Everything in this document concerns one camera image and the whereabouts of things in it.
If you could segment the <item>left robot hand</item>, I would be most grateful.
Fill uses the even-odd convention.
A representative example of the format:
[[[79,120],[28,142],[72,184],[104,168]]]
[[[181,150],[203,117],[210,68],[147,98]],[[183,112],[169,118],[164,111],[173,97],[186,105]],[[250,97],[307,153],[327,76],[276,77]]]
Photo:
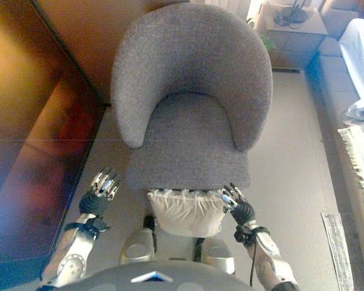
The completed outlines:
[[[117,171],[104,167],[92,179],[90,188],[79,202],[80,214],[102,217],[109,202],[116,196],[121,181]]]

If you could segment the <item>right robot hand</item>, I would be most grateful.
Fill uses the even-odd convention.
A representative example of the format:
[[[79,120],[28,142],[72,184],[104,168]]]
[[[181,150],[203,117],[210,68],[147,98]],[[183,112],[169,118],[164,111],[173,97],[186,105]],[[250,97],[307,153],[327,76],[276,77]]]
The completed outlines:
[[[239,226],[255,221],[254,208],[248,203],[244,194],[235,184],[225,185],[222,189],[221,198],[225,203],[225,211],[231,213]]]

